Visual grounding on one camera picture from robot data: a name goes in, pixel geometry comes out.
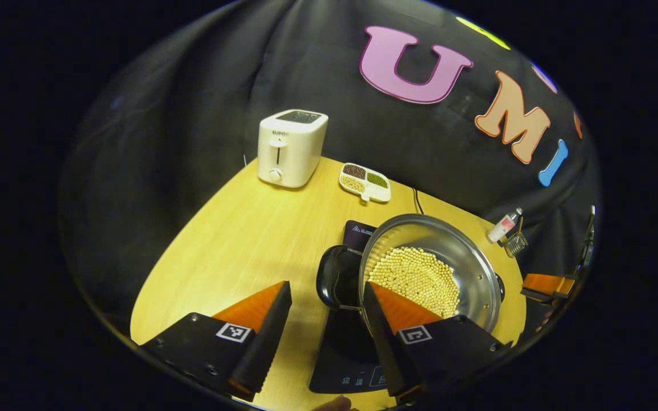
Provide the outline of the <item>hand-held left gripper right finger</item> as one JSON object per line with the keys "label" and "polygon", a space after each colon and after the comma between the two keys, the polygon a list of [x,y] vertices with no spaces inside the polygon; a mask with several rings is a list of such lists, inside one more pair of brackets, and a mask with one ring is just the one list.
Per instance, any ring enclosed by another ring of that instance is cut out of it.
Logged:
{"label": "hand-held left gripper right finger", "polygon": [[363,312],[387,392],[430,400],[462,390],[501,365],[510,345],[464,315],[443,319],[397,292],[365,283]]}

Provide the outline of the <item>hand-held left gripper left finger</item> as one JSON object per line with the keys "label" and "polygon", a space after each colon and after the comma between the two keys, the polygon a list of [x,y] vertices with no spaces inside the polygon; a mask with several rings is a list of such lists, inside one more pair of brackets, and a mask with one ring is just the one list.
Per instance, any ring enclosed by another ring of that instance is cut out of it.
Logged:
{"label": "hand-held left gripper left finger", "polygon": [[212,316],[191,312],[142,346],[172,371],[223,396],[263,389],[292,306],[280,281]]}

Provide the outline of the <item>black induction cooktop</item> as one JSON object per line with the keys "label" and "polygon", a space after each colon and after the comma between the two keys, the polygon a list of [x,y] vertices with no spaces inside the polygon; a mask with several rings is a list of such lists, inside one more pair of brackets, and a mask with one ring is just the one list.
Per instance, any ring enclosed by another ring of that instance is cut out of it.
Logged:
{"label": "black induction cooktop", "polygon": [[309,382],[314,393],[387,391],[386,378],[363,312],[368,274],[365,250],[375,227],[349,220],[342,241],[319,261],[316,293],[329,309]]}

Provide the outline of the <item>stainless steel pot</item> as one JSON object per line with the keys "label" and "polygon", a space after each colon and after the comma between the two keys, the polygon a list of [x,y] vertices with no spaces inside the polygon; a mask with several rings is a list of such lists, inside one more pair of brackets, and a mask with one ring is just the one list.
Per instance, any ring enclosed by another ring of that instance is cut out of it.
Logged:
{"label": "stainless steel pot", "polygon": [[459,314],[492,332],[499,318],[501,286],[496,272],[479,247],[459,229],[426,214],[400,214],[384,221],[365,250],[368,274],[373,263],[392,248],[415,247],[434,253],[455,270],[460,286]]}

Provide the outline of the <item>clear bottle with pink label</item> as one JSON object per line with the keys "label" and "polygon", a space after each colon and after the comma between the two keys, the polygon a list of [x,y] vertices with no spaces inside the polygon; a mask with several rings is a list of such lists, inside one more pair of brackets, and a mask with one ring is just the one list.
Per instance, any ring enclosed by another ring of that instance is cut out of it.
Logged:
{"label": "clear bottle with pink label", "polygon": [[502,237],[509,234],[519,224],[522,218],[523,209],[520,207],[515,208],[512,212],[504,214],[503,218],[501,218],[495,226],[486,233],[486,239],[492,243],[499,241]]}

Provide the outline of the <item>pile of soybeans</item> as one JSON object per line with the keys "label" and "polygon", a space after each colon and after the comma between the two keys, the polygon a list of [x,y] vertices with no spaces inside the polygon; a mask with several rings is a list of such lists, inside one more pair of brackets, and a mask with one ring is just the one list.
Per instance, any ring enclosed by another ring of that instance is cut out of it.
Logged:
{"label": "pile of soybeans", "polygon": [[424,249],[392,248],[371,265],[368,280],[442,318],[459,314],[460,286],[454,268]]}

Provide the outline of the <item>white divided bean dish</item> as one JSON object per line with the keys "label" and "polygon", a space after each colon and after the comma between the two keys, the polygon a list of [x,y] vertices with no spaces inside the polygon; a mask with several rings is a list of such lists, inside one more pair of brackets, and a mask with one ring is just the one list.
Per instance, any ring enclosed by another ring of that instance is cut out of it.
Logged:
{"label": "white divided bean dish", "polygon": [[365,202],[386,203],[391,200],[391,184],[385,175],[352,162],[342,165],[339,184]]}

